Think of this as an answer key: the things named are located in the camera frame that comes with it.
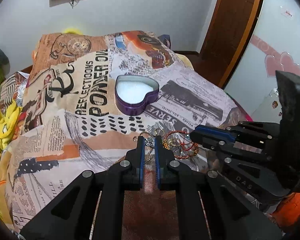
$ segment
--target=wooden floor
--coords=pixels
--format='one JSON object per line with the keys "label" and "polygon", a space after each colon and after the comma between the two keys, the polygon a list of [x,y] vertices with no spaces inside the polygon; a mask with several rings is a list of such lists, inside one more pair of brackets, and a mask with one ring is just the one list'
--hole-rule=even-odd
{"label": "wooden floor", "polygon": [[191,61],[194,71],[200,76],[204,77],[211,83],[218,85],[224,72],[225,67],[222,62],[218,62],[218,59],[202,60],[198,55],[186,54],[184,55]]}

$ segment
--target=purple heart-shaped tin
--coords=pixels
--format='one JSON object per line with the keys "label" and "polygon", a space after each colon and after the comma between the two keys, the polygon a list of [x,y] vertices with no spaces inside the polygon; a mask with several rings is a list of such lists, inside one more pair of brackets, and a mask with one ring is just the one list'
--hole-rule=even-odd
{"label": "purple heart-shaped tin", "polygon": [[[153,91],[146,93],[143,100],[136,104],[130,104],[123,101],[117,92],[118,83],[121,81],[130,81],[130,82],[141,82],[147,84],[148,86],[153,88]],[[141,114],[148,104],[155,102],[158,98],[159,94],[159,84],[152,78],[137,76],[137,75],[120,75],[117,77],[114,86],[114,94],[115,94],[115,104],[117,108],[126,115],[139,115]]]}

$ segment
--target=door frame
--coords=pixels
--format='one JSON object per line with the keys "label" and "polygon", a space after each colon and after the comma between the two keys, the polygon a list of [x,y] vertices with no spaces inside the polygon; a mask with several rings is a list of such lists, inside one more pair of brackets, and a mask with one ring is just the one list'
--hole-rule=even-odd
{"label": "door frame", "polygon": [[[204,42],[203,42],[203,45],[202,45],[201,50],[200,50],[200,57],[201,58],[203,56],[204,49],[207,46],[208,39],[211,35],[211,31],[213,29],[214,22],[217,18],[220,3],[221,3],[221,0],[217,0],[216,6],[215,6],[215,9],[214,9],[211,21],[210,21],[210,25],[209,25],[209,28],[208,28],[208,31],[207,31],[207,34],[206,34],[206,37],[204,38]],[[239,61],[240,61],[240,59],[241,59],[241,57],[242,57],[249,41],[250,41],[250,38],[251,38],[251,36],[253,34],[253,31],[254,31],[254,28],[257,24],[257,20],[258,20],[258,16],[260,14],[260,11],[261,11],[262,3],[263,3],[263,0],[254,0],[252,10],[251,10],[246,28],[243,32],[242,38],[241,38],[241,40],[239,42],[239,45],[238,45],[238,47],[237,47],[237,49],[236,49],[236,51],[235,51],[235,53],[234,53],[234,55],[231,59],[230,64],[226,68],[226,70],[225,70],[225,72],[224,72],[224,74],[223,74],[223,76],[222,76],[222,78],[221,78],[221,80],[218,84],[218,87],[221,87],[221,88],[225,87],[227,81],[229,80],[230,75],[234,72],[235,67],[237,67],[237,65],[239,64]]]}

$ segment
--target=bedsheet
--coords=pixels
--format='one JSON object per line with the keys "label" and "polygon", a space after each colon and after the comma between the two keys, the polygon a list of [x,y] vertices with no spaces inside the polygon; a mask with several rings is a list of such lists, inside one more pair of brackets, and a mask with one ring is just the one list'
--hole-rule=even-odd
{"label": "bedsheet", "polygon": [[[139,116],[115,106],[121,74],[148,76],[160,85],[158,100]],[[4,222],[19,231],[82,171],[104,171],[124,158],[141,132],[190,132],[199,124],[225,128],[239,121],[245,114],[231,98],[186,68],[153,33],[43,35],[15,140],[0,162]],[[146,153],[143,189],[125,194],[122,239],[178,239],[175,194],[156,188],[153,153]],[[203,148],[181,161],[201,172],[218,166],[214,152]]]}

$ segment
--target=silver screw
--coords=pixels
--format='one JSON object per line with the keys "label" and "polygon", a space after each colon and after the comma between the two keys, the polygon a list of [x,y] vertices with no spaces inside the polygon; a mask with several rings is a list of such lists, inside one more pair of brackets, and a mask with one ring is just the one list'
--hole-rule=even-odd
{"label": "silver screw", "polygon": [[178,161],[171,161],[170,162],[170,166],[172,166],[174,168],[178,167],[179,165],[180,165],[180,163]]}
{"label": "silver screw", "polygon": [[86,170],[82,173],[82,176],[85,178],[89,178],[92,175],[92,171]]}
{"label": "silver screw", "polygon": [[225,163],[230,163],[231,161],[232,161],[231,158],[229,157],[225,158]]}
{"label": "silver screw", "polygon": [[130,162],[128,160],[120,161],[120,166],[122,167],[128,167],[130,165]]}
{"label": "silver screw", "polygon": [[218,176],[218,173],[216,171],[208,171],[208,176],[214,179]]}

